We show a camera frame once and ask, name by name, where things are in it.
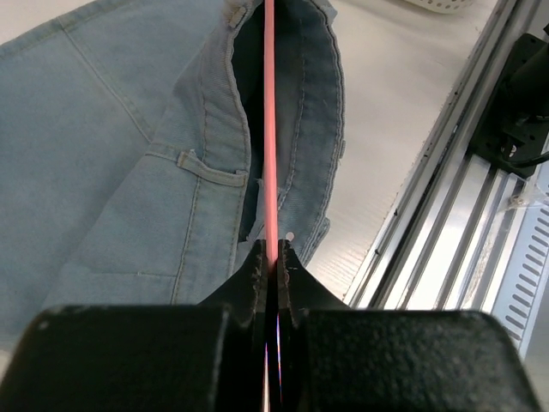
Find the pink wire hanger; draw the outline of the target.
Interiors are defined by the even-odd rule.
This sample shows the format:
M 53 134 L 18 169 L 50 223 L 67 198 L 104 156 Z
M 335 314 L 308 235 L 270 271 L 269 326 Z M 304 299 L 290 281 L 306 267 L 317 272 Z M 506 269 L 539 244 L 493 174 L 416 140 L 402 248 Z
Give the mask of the pink wire hanger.
M 265 239 L 268 266 L 278 259 L 277 164 L 275 115 L 275 1 L 264 2 L 263 39 L 263 107 L 264 107 L 264 206 Z

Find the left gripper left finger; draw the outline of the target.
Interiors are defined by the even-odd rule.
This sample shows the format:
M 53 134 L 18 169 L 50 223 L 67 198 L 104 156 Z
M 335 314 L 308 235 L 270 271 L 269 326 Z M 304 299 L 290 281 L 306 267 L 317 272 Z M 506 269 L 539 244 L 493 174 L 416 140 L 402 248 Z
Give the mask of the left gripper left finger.
M 4 411 L 259 411 L 267 259 L 197 305 L 54 306 L 27 327 L 1 383 Z

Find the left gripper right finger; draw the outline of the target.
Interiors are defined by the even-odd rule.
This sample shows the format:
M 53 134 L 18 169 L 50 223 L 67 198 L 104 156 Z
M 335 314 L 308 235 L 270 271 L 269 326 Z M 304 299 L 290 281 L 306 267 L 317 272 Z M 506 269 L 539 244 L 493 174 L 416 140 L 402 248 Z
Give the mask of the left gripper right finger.
M 357 310 L 279 243 L 284 411 L 539 411 L 504 327 L 478 311 Z

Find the light blue denim skirt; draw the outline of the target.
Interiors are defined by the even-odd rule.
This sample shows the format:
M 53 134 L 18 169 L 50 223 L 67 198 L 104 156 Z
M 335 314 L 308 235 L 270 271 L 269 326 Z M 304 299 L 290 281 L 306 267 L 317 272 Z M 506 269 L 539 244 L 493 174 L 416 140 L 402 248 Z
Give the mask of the light blue denim skirt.
M 262 3 L 95 1 L 1 47 L 1 344 L 188 304 L 264 235 Z

